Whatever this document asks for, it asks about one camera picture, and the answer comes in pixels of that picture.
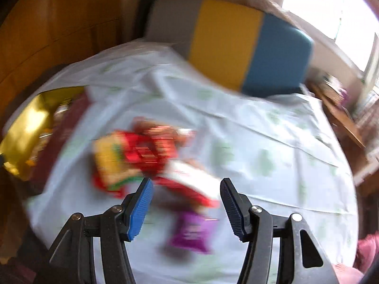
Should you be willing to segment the red and white snack packet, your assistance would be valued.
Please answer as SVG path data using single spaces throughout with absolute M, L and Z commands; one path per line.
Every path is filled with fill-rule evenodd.
M 206 208 L 220 205 L 220 180 L 188 162 L 168 161 L 164 171 L 153 180 L 197 205 Z

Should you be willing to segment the purple snack packet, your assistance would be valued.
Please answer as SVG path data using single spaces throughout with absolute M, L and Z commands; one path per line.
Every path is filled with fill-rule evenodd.
M 192 211 L 183 211 L 177 218 L 169 245 L 201 254 L 210 254 L 211 237 L 217 224 L 218 219 Z

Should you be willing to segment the shiny red snack packet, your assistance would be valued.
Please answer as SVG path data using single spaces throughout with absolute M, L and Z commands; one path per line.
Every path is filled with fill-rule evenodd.
M 130 131 L 118 131 L 125 161 L 146 175 L 161 173 L 167 162 L 177 157 L 171 137 L 150 136 Z

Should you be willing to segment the clear rice-cracker roll red ends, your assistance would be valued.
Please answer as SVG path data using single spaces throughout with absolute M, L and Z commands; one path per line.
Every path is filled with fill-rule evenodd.
M 156 139 L 172 139 L 176 146 L 184 147 L 195 137 L 196 131 L 191 128 L 182 128 L 164 124 L 157 120 L 136 117 L 132 121 L 132 129 L 141 135 L 148 135 Z

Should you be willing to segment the white cloud-print tablecloth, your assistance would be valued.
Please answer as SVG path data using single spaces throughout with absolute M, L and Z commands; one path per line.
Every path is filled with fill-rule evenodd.
M 333 265 L 353 263 L 355 190 L 318 99 L 242 96 L 205 79 L 170 47 L 148 42 L 74 63 L 32 99 L 67 87 L 84 87 L 91 105 L 28 207 L 32 229 L 49 247 L 36 283 L 337 283 Z M 92 141 L 134 132 L 136 117 L 196 131 L 188 145 L 175 145 L 171 160 L 229 178 L 249 199 L 247 242 L 233 233 L 221 196 L 218 208 L 197 205 L 157 185 L 160 173 L 128 182 L 122 198 L 95 186 Z M 153 182 L 152 201 L 128 241 L 127 206 L 144 178 Z M 169 245 L 183 211 L 218 219 L 210 254 Z

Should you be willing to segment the gold and maroon gift box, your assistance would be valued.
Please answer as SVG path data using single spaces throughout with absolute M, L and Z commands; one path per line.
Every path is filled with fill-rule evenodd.
M 42 192 L 60 150 L 90 105 L 84 87 L 53 89 L 35 96 L 1 142 L 4 168 Z

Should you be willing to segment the wooden side table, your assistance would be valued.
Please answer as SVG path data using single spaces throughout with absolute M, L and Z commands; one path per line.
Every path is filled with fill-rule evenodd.
M 349 114 L 333 104 L 333 102 L 322 93 L 321 89 L 315 83 L 308 81 L 307 87 L 315 94 L 316 98 L 319 98 L 322 101 L 326 114 L 331 119 L 331 124 L 340 127 L 343 134 L 347 135 L 359 148 L 364 149 L 365 144 L 363 138 Z

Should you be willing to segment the pink fuzzy sleeve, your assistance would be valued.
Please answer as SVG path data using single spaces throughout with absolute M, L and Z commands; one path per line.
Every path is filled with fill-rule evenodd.
M 358 283 L 378 256 L 378 231 L 360 239 L 356 248 L 353 267 L 342 264 L 333 265 L 339 283 Z

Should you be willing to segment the grey yellow blue chair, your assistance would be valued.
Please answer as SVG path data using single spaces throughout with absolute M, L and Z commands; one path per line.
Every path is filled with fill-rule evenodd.
M 210 80 L 258 98 L 298 92 L 313 51 L 313 40 L 290 23 L 220 0 L 157 0 L 145 38 L 171 44 Z

